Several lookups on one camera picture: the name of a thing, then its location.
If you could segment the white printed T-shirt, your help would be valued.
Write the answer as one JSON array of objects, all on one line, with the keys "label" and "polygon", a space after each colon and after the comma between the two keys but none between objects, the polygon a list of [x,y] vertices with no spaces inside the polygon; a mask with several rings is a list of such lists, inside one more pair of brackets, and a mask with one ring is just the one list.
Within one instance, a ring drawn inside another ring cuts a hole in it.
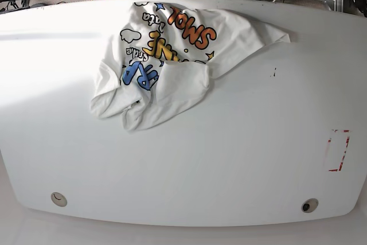
[{"label": "white printed T-shirt", "polygon": [[107,42],[91,113],[120,115],[125,130],[145,130],[206,95],[210,81],[250,55],[290,36],[270,24],[223,9],[137,2]]}]

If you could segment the left table grommet hole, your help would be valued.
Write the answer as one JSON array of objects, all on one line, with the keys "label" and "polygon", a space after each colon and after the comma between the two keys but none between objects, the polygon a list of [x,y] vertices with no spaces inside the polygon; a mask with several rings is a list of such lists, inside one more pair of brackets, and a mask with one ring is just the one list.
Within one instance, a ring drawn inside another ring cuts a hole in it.
[{"label": "left table grommet hole", "polygon": [[58,192],[53,192],[50,196],[52,202],[57,205],[58,207],[66,207],[67,206],[67,199],[64,195]]}]

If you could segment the table grommet hole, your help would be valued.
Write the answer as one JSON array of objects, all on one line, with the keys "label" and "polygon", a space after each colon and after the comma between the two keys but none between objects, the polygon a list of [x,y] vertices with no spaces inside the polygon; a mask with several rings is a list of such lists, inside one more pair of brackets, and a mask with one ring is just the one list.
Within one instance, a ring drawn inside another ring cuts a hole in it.
[{"label": "table grommet hole", "polygon": [[67,206],[67,199],[64,195],[58,192],[53,192],[50,196],[52,202],[57,205],[58,207],[66,207]]},{"label": "table grommet hole", "polygon": [[302,204],[301,210],[304,213],[312,213],[317,209],[318,204],[319,202],[317,199],[308,199]]}]

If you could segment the right table grommet hole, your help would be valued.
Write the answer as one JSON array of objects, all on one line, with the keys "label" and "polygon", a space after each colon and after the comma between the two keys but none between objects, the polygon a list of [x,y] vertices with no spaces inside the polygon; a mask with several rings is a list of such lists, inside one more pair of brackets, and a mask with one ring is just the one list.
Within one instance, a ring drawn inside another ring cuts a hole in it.
[{"label": "right table grommet hole", "polygon": [[317,209],[318,204],[319,202],[317,199],[308,199],[302,204],[301,210],[304,213],[312,213]]}]

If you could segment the red tape rectangle marking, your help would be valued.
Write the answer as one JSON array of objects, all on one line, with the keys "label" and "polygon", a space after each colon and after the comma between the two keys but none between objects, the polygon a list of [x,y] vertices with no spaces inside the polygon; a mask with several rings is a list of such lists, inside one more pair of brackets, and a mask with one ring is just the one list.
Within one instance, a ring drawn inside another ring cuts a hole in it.
[{"label": "red tape rectangle marking", "polygon": [[350,135],[350,130],[335,129],[331,131],[324,161],[324,166],[328,172],[341,171],[348,150]]}]

